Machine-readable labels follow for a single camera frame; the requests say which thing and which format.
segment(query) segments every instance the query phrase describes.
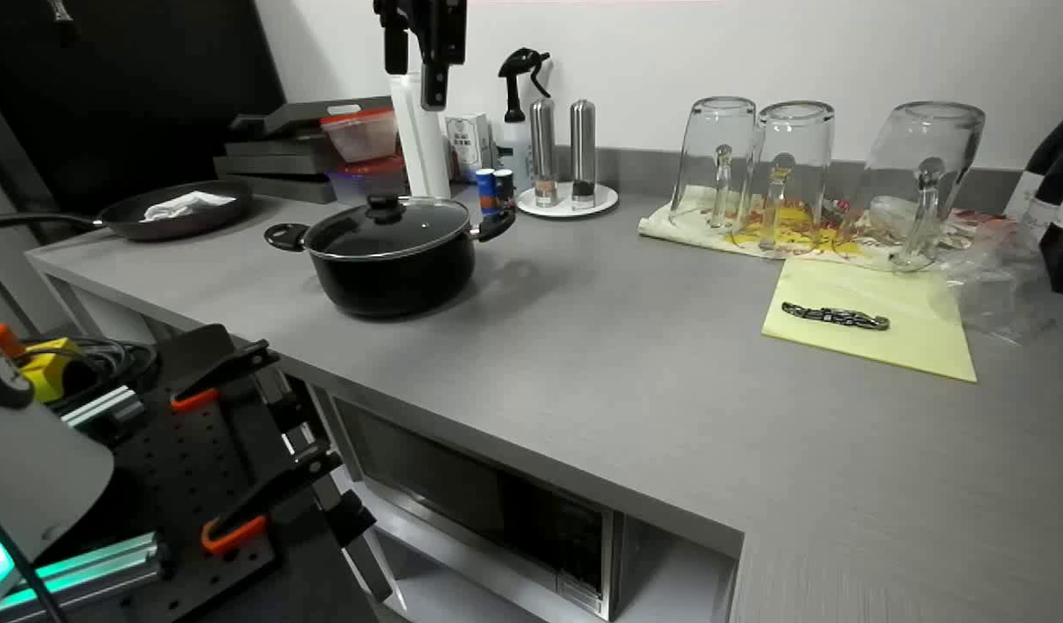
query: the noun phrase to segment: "gray countertop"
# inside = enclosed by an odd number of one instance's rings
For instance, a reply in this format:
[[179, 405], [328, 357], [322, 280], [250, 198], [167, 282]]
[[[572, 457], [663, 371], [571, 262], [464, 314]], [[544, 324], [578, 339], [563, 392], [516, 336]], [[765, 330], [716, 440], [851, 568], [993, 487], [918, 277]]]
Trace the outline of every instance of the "gray countertop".
[[742, 533], [738, 622], [1063, 621], [1063, 297], [1026, 347], [969, 332], [977, 385], [802, 347], [760, 333], [781, 265], [638, 236], [662, 202], [521, 216], [457, 300], [398, 322], [342, 315], [263, 241], [335, 205], [259, 198], [215, 234], [31, 259], [694, 540]]

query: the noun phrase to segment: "upside-down glass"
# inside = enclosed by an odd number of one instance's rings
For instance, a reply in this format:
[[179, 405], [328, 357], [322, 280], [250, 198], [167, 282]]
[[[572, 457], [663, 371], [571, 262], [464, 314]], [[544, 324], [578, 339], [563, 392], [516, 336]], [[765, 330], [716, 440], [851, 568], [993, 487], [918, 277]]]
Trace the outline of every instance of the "upside-down glass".
[[715, 233], [739, 229], [750, 181], [754, 102], [736, 96], [697, 100], [681, 141], [670, 221]]
[[883, 268], [919, 271], [974, 163], [986, 115], [955, 102], [909, 102], [889, 114], [859, 178], [838, 243], [899, 246]]
[[743, 225], [762, 251], [804, 253], [820, 241], [824, 179], [832, 163], [836, 110], [794, 101], [758, 114], [753, 193]]

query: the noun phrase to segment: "plastic bag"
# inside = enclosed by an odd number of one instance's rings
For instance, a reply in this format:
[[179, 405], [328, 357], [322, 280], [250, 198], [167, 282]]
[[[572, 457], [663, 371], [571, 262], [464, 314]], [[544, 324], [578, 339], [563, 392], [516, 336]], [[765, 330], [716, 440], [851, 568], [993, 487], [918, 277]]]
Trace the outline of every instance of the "plastic bag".
[[969, 249], [951, 253], [937, 267], [967, 327], [1025, 343], [1054, 323], [1042, 306], [1051, 290], [1047, 268], [1025, 225], [986, 221], [975, 230]]

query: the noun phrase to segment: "plastic container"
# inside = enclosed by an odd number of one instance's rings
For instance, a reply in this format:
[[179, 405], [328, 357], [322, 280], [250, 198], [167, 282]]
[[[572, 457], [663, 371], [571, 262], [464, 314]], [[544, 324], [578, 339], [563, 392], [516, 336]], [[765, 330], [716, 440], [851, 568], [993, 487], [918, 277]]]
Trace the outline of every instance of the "plastic container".
[[368, 195], [408, 193], [408, 174], [401, 154], [330, 170], [327, 179], [335, 188], [335, 201], [350, 206], [365, 204]]
[[362, 162], [396, 152], [396, 117], [393, 110], [338, 114], [320, 120], [320, 127], [345, 162]]

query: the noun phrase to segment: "black pot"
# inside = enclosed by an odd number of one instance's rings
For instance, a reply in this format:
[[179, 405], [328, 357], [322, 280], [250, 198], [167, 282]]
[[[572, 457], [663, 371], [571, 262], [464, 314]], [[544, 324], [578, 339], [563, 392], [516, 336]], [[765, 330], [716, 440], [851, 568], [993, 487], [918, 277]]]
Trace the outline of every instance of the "black pot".
[[469, 223], [460, 202], [370, 197], [368, 204], [319, 223], [270, 225], [264, 237], [285, 251], [307, 251], [327, 297], [349, 314], [404, 316], [457, 294], [473, 273], [473, 241], [512, 225], [516, 214]]

